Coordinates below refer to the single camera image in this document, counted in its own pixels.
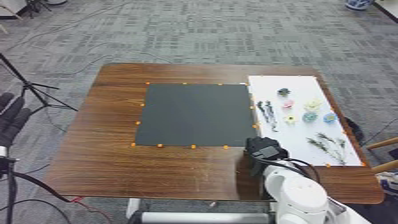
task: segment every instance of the white sheet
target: white sheet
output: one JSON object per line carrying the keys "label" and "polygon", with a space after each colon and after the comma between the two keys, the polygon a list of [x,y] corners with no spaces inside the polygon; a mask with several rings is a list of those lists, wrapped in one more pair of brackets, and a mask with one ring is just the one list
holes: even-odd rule
{"label": "white sheet", "polygon": [[[269,124],[264,122],[261,111],[255,107],[255,117],[259,121],[261,137],[275,139],[282,148],[289,151],[289,157],[303,160],[316,166],[339,166],[339,161],[330,155],[307,143],[307,138],[316,138],[316,134],[323,133],[332,139],[341,138],[346,142],[344,150],[330,142],[323,141],[330,150],[344,151],[344,165],[360,166],[360,160],[351,147],[348,137],[342,133],[342,127],[339,121],[326,124],[323,122],[323,115],[332,112],[330,104],[319,89],[316,78],[312,76],[248,76],[250,93],[253,97],[253,104],[257,101],[269,101],[275,119],[277,119],[277,131],[271,132]],[[287,88],[291,93],[287,97],[280,97],[277,90]],[[294,101],[291,109],[282,108],[285,100]],[[305,113],[303,104],[319,99],[321,106],[317,111],[317,118],[312,123],[301,121],[301,115]],[[289,125],[284,122],[284,117],[293,114],[296,117],[296,123]]]}

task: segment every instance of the carpet floor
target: carpet floor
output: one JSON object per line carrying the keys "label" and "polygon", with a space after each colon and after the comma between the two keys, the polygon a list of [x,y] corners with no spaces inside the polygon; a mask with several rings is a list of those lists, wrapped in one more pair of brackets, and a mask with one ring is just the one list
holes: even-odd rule
{"label": "carpet floor", "polygon": [[[79,107],[106,63],[252,64],[310,66],[323,74],[344,113],[369,137],[398,117],[398,26],[374,7],[353,12],[342,0],[70,0],[0,23],[0,51],[31,82],[60,88],[51,94]],[[21,83],[0,66],[0,92]],[[26,106],[37,100],[26,96]],[[19,172],[51,162],[74,112],[47,109],[26,124],[10,155]],[[396,136],[398,122],[371,142]],[[390,160],[390,147],[365,153],[371,165]],[[46,168],[31,173],[42,179]],[[106,223],[97,213],[63,204],[24,181],[17,200],[40,198],[72,223]],[[5,205],[6,184],[0,182]],[[88,198],[113,223],[126,223],[126,199]],[[264,203],[143,200],[150,211],[262,212]],[[65,223],[37,202],[15,205],[14,223]]]}

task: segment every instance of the wooden table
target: wooden table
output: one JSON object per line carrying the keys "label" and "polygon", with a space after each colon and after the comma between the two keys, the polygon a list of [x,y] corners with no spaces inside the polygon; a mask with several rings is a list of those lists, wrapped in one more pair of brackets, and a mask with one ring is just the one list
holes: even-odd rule
{"label": "wooden table", "polygon": [[[46,183],[62,195],[259,200],[243,148],[131,147],[149,83],[246,82],[246,75],[316,76],[357,149],[351,131],[321,76],[312,68],[248,65],[111,64],[102,66],[67,130]],[[383,199],[367,166],[317,167],[328,195],[344,203]]]}

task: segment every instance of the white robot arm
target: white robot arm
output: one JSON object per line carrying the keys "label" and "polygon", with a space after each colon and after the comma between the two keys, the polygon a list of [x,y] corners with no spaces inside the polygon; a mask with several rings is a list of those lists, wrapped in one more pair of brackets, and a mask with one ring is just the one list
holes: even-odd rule
{"label": "white robot arm", "polygon": [[[277,161],[294,168],[291,162]],[[264,189],[277,201],[277,224],[369,224],[332,198],[321,185],[284,167],[268,166],[262,172]]]}

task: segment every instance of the black rubber mat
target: black rubber mat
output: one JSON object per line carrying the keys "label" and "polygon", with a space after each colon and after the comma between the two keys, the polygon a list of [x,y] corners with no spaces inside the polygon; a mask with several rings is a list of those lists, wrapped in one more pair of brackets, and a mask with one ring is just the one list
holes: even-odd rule
{"label": "black rubber mat", "polygon": [[149,85],[138,145],[245,146],[252,124],[245,85]]}

